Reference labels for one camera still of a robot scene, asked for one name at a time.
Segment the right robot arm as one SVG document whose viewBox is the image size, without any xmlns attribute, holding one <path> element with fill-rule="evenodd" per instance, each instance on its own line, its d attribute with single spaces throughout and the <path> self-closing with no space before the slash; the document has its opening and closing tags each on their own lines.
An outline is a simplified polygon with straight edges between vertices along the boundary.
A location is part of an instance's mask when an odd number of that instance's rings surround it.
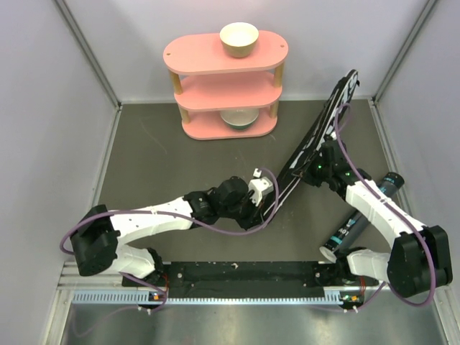
<svg viewBox="0 0 460 345">
<path fill-rule="evenodd" d="M 449 238 L 440 226 L 426 226 L 400 209 L 363 170 L 347 160 L 338 140 L 327 140 L 301 174 L 311 185 L 329 188 L 360 212 L 385 238 L 390 252 L 349 249 L 337 254 L 337 279 L 350 285 L 361 276 L 386 282 L 401 298 L 449 285 L 453 280 Z"/>
</svg>

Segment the black racket bag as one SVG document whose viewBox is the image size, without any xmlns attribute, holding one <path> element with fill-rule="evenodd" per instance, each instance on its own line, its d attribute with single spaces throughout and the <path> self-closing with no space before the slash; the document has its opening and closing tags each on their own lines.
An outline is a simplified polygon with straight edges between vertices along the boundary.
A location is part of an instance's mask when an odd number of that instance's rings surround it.
<svg viewBox="0 0 460 345">
<path fill-rule="evenodd" d="M 340 119 L 344 114 L 344 111 L 339 111 L 338 108 L 351 101 L 357 86 L 359 73 L 355 69 L 350 70 L 338 81 L 313 125 L 278 174 L 279 198 L 276 198 L 274 193 L 267 196 L 261 210 L 263 220 L 267 219 L 272 211 L 278 211 L 282 202 L 300 182 L 301 174 L 306 172 L 316 158 L 321 145 L 335 135 L 334 120 Z"/>
</svg>

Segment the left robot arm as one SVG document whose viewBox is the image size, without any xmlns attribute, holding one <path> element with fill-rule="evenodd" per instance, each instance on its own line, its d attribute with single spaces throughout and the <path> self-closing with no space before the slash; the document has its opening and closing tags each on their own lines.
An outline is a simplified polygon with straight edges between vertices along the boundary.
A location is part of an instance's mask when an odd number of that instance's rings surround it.
<svg viewBox="0 0 460 345">
<path fill-rule="evenodd" d="M 262 223 L 261 208 L 273 190 L 266 177 L 245 183 L 234 176 L 217 188 L 190 192 L 157 206 L 129 211 L 94 206 L 70 235 L 78 272 L 83 277 L 123 272 L 155 285 L 163 275 L 160 256 L 151 248 L 133 248 L 131 242 L 166 231 L 210 227 L 219 219 L 233 219 L 250 229 Z"/>
</svg>

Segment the black shuttlecock tube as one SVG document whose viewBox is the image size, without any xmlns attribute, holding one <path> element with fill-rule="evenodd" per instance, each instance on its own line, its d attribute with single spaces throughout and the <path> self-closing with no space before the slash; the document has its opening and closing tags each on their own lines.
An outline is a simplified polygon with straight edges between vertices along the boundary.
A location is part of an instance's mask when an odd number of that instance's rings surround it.
<svg viewBox="0 0 460 345">
<path fill-rule="evenodd" d="M 392 198 L 404 184 L 405 180 L 401 175 L 396 172 L 388 172 L 377 183 L 377 187 L 385 196 Z M 368 225 L 369 221 L 360 212 L 353 212 L 320 247 L 320 253 L 329 262 L 335 262 L 336 254 L 350 249 Z"/>
</svg>

